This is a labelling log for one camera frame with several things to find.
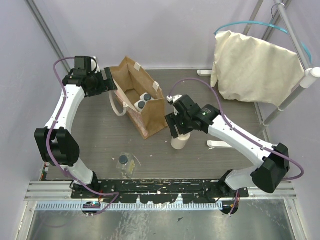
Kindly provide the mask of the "clear glass bottle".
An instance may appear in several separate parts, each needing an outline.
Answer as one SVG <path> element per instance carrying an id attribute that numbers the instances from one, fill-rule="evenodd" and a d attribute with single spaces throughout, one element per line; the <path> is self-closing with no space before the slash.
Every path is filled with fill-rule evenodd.
<path id="1" fill-rule="evenodd" d="M 132 153 L 122 152 L 118 158 L 116 169 L 123 178 L 130 179 L 133 176 L 136 167 L 135 157 Z"/>

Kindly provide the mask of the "beige round bottle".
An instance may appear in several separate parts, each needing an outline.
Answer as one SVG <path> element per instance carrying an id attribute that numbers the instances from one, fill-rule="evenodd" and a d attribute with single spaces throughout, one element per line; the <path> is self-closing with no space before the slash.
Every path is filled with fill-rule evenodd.
<path id="1" fill-rule="evenodd" d="M 170 144 L 175 150 L 182 150 L 186 146 L 190 137 L 191 133 L 179 134 L 178 137 L 171 138 Z"/>

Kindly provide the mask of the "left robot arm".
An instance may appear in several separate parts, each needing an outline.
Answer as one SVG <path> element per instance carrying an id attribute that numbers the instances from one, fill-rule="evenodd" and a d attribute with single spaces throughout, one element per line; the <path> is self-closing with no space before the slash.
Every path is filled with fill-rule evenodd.
<path id="1" fill-rule="evenodd" d="M 65 177 L 70 177 L 88 198 L 95 198 L 101 194 L 98 177 L 81 160 L 72 126 L 85 98 L 118 88 L 110 68 L 101 70 L 95 57 L 75 56 L 72 60 L 74 67 L 64 78 L 57 78 L 61 87 L 57 106 L 45 127 L 35 130 L 34 138 L 45 163 L 56 166 Z"/>

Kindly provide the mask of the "brown paper bag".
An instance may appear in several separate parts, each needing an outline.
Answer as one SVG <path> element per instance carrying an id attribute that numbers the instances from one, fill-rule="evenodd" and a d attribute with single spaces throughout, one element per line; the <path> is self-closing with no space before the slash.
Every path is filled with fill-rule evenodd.
<path id="1" fill-rule="evenodd" d="M 162 89 L 138 62 L 126 56 L 110 71 L 117 90 L 109 100 L 118 117 L 128 115 L 145 140 L 168 126 Z"/>

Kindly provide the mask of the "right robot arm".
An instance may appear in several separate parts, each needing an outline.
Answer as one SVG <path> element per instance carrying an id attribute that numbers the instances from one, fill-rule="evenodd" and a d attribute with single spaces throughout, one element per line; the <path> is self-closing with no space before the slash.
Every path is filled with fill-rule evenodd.
<path id="1" fill-rule="evenodd" d="M 231 197 L 237 190 L 257 187 L 272 194 L 290 170 L 288 148 L 273 145 L 248 133 L 223 117 L 220 110 L 207 104 L 200 107 L 190 96 L 168 96 L 173 112 L 165 116 L 172 138 L 192 131 L 201 131 L 216 137 L 240 152 L 253 164 L 241 170 L 228 170 L 218 181 L 219 191 Z"/>

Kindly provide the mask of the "white bottle black cap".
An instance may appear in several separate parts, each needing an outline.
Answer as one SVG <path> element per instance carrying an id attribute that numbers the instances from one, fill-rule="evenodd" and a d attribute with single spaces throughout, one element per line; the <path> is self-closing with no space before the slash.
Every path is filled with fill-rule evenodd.
<path id="1" fill-rule="evenodd" d="M 146 102 L 148 102 L 150 100 L 154 100 L 154 99 L 149 93 L 144 93 L 140 96 L 140 100 L 146 103 Z"/>
<path id="2" fill-rule="evenodd" d="M 142 110 L 144 109 L 145 105 L 146 105 L 146 102 L 139 100 L 134 104 L 134 107 L 138 112 L 141 113 Z"/>

